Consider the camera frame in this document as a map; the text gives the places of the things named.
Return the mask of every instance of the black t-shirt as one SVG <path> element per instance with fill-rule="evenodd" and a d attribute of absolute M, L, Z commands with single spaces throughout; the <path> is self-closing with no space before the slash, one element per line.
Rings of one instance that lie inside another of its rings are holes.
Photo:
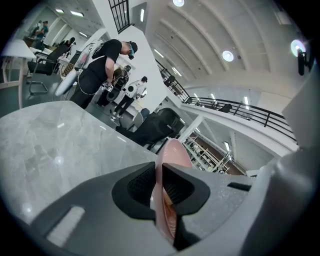
<path fill-rule="evenodd" d="M 96 53 L 92 56 L 94 60 L 91 62 L 88 66 L 88 69 L 93 71 L 98 79 L 101 82 L 104 82 L 107 80 L 107 74 L 106 74 L 106 61 L 107 57 L 111 58 L 114 63 L 116 63 L 118 56 L 121 52 L 122 43 L 117 39 L 111 39 L 109 41 L 106 41 L 100 49 L 96 51 Z"/>

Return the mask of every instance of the pink object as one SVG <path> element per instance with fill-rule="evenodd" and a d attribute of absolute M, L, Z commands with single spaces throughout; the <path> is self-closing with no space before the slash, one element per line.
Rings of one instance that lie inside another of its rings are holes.
<path fill-rule="evenodd" d="M 156 183 L 153 189 L 154 209 L 156 212 L 156 227 L 172 244 L 176 233 L 177 216 L 173 204 L 163 189 L 162 164 L 177 164 L 192 168 L 191 160 L 184 146 L 175 138 L 168 140 L 158 155 L 155 163 Z"/>

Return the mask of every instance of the black chair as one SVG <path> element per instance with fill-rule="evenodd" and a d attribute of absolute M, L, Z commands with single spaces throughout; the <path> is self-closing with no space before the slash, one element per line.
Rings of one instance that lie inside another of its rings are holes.
<path fill-rule="evenodd" d="M 29 92 L 31 95 L 38 95 L 38 94 L 46 94 L 48 93 L 48 89 L 45 86 L 45 84 L 41 81 L 32 81 L 32 78 L 34 76 L 34 73 L 37 74 L 44 74 L 47 76 L 51 76 L 52 73 L 55 70 L 55 67 L 58 65 L 58 58 L 66 53 L 68 51 L 69 47 L 65 44 L 60 45 L 57 49 L 55 49 L 53 52 L 51 52 L 46 58 L 37 58 L 36 61 L 29 61 L 27 63 L 29 72 L 32 73 L 30 81 L 27 81 L 27 84 L 29 84 Z M 46 54 L 42 52 L 36 52 L 36 55 L 46 56 Z M 32 91 L 31 86 L 32 85 L 42 85 L 44 88 L 44 91 Z"/>
<path fill-rule="evenodd" d="M 174 129 L 156 113 L 150 114 L 135 132 L 128 131 L 121 126 L 117 126 L 115 130 L 143 147 L 149 145 L 148 149 L 152 148 L 152 145 L 158 141 L 175 132 Z"/>

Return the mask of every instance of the gray marble counter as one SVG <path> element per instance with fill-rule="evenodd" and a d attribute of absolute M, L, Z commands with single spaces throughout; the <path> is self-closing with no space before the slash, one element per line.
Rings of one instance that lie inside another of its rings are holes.
<path fill-rule="evenodd" d="M 0 188 L 27 223 L 78 184 L 157 155 L 71 101 L 48 102 L 0 119 Z"/>

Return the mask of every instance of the backpack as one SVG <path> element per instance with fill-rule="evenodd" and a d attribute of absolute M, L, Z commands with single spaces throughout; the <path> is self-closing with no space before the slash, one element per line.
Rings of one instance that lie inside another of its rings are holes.
<path fill-rule="evenodd" d="M 105 42 L 102 39 L 97 39 L 89 43 L 81 52 L 78 60 L 74 64 L 75 69 L 86 69 L 88 65 L 95 59 L 93 55 L 102 47 Z"/>

